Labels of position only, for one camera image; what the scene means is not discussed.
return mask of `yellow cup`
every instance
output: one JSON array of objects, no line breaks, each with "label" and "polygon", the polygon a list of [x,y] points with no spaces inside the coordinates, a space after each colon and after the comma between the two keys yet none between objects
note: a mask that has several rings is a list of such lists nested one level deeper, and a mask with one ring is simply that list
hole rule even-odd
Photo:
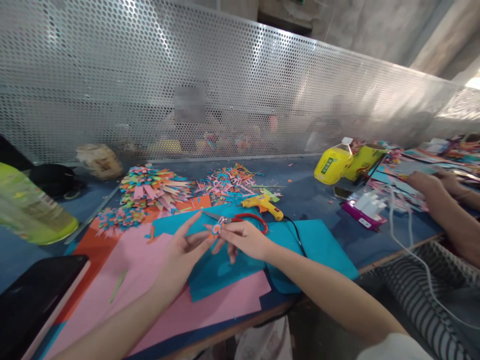
[{"label": "yellow cup", "polygon": [[365,144],[355,154],[350,167],[345,172],[348,180],[355,181],[362,170],[369,171],[387,149],[377,144]]}]

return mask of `red scissors handle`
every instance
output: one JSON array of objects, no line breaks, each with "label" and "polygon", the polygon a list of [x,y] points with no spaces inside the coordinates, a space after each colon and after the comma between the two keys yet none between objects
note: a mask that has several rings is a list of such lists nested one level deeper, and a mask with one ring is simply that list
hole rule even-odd
[{"label": "red scissors handle", "polygon": [[248,212],[244,212],[244,213],[235,215],[235,217],[233,217],[231,219],[231,222],[232,223],[239,223],[239,222],[244,221],[243,218],[252,218],[252,219],[257,220],[260,224],[262,224],[263,225],[263,230],[260,230],[260,231],[263,235],[266,235],[267,232],[269,231],[269,227],[267,226],[267,223],[265,222],[265,220],[263,220],[261,217],[258,217],[257,215],[254,215],[254,214],[251,214],[251,213],[248,213]]}]

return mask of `yellow glue gun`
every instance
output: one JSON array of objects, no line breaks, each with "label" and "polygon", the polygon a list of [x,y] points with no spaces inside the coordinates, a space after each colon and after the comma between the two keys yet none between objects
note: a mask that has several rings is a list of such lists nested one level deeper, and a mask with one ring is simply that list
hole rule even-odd
[{"label": "yellow glue gun", "polygon": [[244,208],[251,208],[254,206],[263,207],[267,209],[270,214],[273,215],[276,221],[282,221],[282,219],[284,218],[284,213],[277,209],[275,205],[270,202],[270,196],[268,196],[267,194],[249,197],[248,199],[242,201],[241,205]]}]

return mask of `scissor blade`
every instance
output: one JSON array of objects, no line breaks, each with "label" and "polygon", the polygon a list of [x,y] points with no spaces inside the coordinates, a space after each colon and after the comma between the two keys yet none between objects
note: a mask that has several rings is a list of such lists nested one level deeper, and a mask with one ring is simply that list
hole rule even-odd
[{"label": "scissor blade", "polygon": [[220,220],[220,218],[222,217],[221,215],[214,214],[213,212],[203,211],[203,213],[211,218],[214,218],[215,220]]}]

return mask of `hand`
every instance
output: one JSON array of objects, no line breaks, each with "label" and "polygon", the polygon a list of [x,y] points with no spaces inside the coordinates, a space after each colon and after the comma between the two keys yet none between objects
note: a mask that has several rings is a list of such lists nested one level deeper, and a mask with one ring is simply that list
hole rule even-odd
[{"label": "hand", "polygon": [[427,193],[436,193],[443,189],[440,179],[421,171],[414,171],[406,178],[406,182],[424,195]]},{"label": "hand", "polygon": [[220,230],[219,235],[220,239],[227,241],[234,249],[238,248],[249,257],[262,261],[266,261],[275,245],[249,221],[229,223]]},{"label": "hand", "polygon": [[168,292],[168,296],[173,296],[172,301],[184,287],[194,265],[214,243],[214,239],[209,238],[210,231],[186,236],[201,215],[201,211],[197,212],[176,231],[163,254],[165,259],[155,285]]},{"label": "hand", "polygon": [[[204,225],[208,230],[212,231],[212,225],[209,225],[209,224],[205,224]],[[222,246],[227,242],[227,240],[225,240],[224,238],[222,237],[219,237],[218,238],[218,242],[215,244],[215,247],[213,248],[213,250],[211,251],[212,254],[218,254],[220,249],[222,248]],[[228,254],[228,257],[230,258],[230,263],[231,264],[235,264],[235,260],[239,254],[239,249],[233,245],[232,243],[228,243],[227,244],[227,248],[226,248],[226,253]]]},{"label": "hand", "polygon": [[443,187],[453,197],[458,197],[468,191],[465,187],[460,185],[457,176],[453,172],[441,169],[434,173],[433,176],[440,179]]}]

